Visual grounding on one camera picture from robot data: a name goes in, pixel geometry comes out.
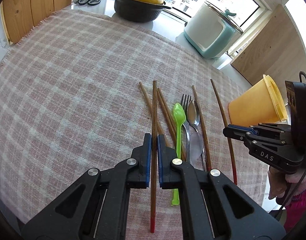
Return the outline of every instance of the scissors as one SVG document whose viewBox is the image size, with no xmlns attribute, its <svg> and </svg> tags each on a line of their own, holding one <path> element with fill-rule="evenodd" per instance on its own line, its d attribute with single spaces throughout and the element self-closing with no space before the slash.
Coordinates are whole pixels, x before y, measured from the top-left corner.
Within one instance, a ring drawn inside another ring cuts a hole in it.
<svg viewBox="0 0 306 240">
<path fill-rule="evenodd" d="M 89 6 L 94 6 L 94 5 L 98 5 L 101 2 L 101 0 L 78 0 L 77 3 L 79 5 L 89 5 Z"/>
</svg>

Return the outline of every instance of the fork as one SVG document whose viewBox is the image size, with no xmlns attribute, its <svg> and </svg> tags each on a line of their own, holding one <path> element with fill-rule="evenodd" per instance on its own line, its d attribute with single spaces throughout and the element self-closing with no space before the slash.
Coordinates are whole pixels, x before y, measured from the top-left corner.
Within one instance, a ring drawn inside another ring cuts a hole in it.
<svg viewBox="0 0 306 240">
<path fill-rule="evenodd" d="M 191 155 L 190 155 L 190 132 L 189 132 L 189 122 L 188 122 L 187 110 L 188 110 L 188 105 L 189 105 L 189 102 L 191 101 L 191 98 L 192 97 L 191 96 L 189 97 L 188 95 L 185 95 L 184 97 L 184 94 L 183 94 L 182 99 L 181 99 L 181 106 L 183 107 L 185 115 L 186 115 L 186 119 L 183 123 L 183 126 L 186 131 L 186 161 L 188 163 L 190 163 Z"/>
</svg>

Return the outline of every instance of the screw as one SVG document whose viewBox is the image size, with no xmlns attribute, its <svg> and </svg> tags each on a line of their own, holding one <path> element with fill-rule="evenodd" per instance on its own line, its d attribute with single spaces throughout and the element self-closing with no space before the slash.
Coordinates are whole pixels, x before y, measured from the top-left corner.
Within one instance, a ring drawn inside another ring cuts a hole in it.
<svg viewBox="0 0 306 240">
<path fill-rule="evenodd" d="M 176 158 L 176 159 L 172 160 L 172 163 L 175 164 L 175 165 L 181 165 L 183 163 L 183 161 L 181 159 Z"/>
<path fill-rule="evenodd" d="M 127 163 L 128 165 L 134 165 L 134 164 L 136 163 L 136 160 L 133 159 L 133 158 L 129 158 L 129 159 L 127 159 L 126 163 Z"/>
<path fill-rule="evenodd" d="M 88 175 L 90 175 L 90 176 L 95 176 L 95 175 L 98 174 L 98 169 L 96 169 L 96 168 L 91 168 L 91 169 L 88 170 L 87 173 L 88 173 Z"/>
<path fill-rule="evenodd" d="M 210 174 L 211 174 L 212 176 L 214 176 L 214 177 L 218 177 L 218 176 L 221 174 L 221 172 L 220 172 L 219 170 L 217 170 L 217 169 L 212 169 L 212 170 L 210 171 Z"/>
</svg>

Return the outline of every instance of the green plastic spoon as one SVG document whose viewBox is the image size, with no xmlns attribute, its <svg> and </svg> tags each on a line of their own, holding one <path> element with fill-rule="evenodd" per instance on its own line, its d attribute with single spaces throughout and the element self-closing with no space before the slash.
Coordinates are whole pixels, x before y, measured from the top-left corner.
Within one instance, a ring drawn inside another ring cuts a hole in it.
<svg viewBox="0 0 306 240">
<path fill-rule="evenodd" d="M 176 103 L 173 107 L 173 115 L 176 124 L 176 155 L 180 159 L 181 158 L 181 127 L 186 119 L 186 115 L 183 107 Z M 179 190 L 173 190 L 173 199 L 172 205 L 178 205 L 180 203 L 179 199 Z"/>
</svg>

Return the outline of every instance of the chopstick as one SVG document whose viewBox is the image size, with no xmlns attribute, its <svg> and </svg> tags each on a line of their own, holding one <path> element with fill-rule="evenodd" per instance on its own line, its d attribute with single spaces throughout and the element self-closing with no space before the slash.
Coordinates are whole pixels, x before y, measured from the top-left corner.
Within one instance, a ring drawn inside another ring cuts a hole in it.
<svg viewBox="0 0 306 240">
<path fill-rule="evenodd" d="M 143 95 L 144 95 L 144 98 L 145 98 L 145 100 L 146 100 L 146 104 L 147 104 L 147 106 L 148 106 L 148 108 L 149 108 L 149 111 L 150 111 L 150 113 L 152 114 L 152 113 L 153 113 L 153 108 L 152 108 L 151 100 L 150 100 L 149 97 L 147 96 L 145 87 L 143 86 L 142 82 L 140 82 L 139 85 L 140 85 L 141 90 L 142 90 L 142 92 L 143 92 Z M 158 131 L 159 134 L 165 134 L 164 129 L 162 128 L 162 126 L 161 126 L 161 124 L 160 124 L 160 122 L 159 122 L 158 119 L 157 119 L 157 131 Z M 166 145 L 167 147 L 170 147 L 170 146 L 171 146 L 170 143 L 169 143 L 169 141 L 168 141 L 168 139 L 167 139 L 166 137 L 165 137 L 165 145 Z"/>
<path fill-rule="evenodd" d="M 156 180 L 157 180 L 157 86 L 153 81 L 152 96 L 152 157 L 151 157 L 151 233 L 155 232 Z"/>
<path fill-rule="evenodd" d="M 176 127 L 175 127 L 175 123 L 174 123 L 173 117 L 171 116 L 170 110 L 169 110 L 169 108 L 168 108 L 168 106 L 166 104 L 165 98 L 164 98 L 160 88 L 157 89 L 157 96 L 158 96 L 158 99 L 160 101 L 162 112 L 164 114 L 167 126 L 168 126 L 170 134 L 171 134 L 171 137 L 173 139 L 173 143 L 174 143 L 174 145 L 176 145 Z M 183 146 L 182 142 L 181 142 L 181 155 L 182 155 L 181 159 L 182 160 L 186 160 L 186 152 L 185 152 L 185 149 L 184 149 L 184 146 Z"/>
<path fill-rule="evenodd" d="M 202 114 L 202 110 L 201 110 L 201 107 L 200 107 L 200 103 L 198 101 L 195 86 L 192 85 L 192 88 L 193 88 L 193 93 L 194 93 L 194 97 L 195 97 L 195 102 L 197 103 L 197 106 L 198 106 L 198 111 L 200 111 L 200 120 L 201 120 L 204 148 L 205 148 L 205 152 L 206 152 L 206 165 L 207 165 L 207 170 L 210 171 L 212 169 L 211 158 L 210 158 L 210 149 L 209 149 L 209 142 L 207 140 L 206 128 L 205 128 L 205 124 L 204 124 L 203 114 Z"/>
<path fill-rule="evenodd" d="M 227 127 L 228 126 L 228 122 L 226 120 L 226 116 L 225 116 L 225 112 L 224 112 L 224 109 L 223 109 L 223 105 L 221 103 L 219 94 L 218 94 L 218 92 L 216 90 L 216 87 L 215 87 L 214 82 L 213 82 L 212 79 L 211 79 L 211 83 L 212 83 L 213 90 L 214 90 L 214 93 L 215 93 L 215 96 L 216 96 L 216 99 L 217 99 L 217 103 L 219 104 L 219 107 L 220 107 L 220 111 L 221 111 L 221 115 L 222 115 L 224 126 Z M 231 155 L 233 181 L 234 181 L 234 184 L 237 185 L 237 173 L 236 173 L 236 165 L 235 165 L 235 157 L 234 157 L 234 150 L 233 150 L 233 145 L 232 145 L 232 139 L 229 138 L 229 137 L 227 137 L 227 139 L 228 139 L 229 150 L 230 150 L 230 155 Z"/>
</svg>

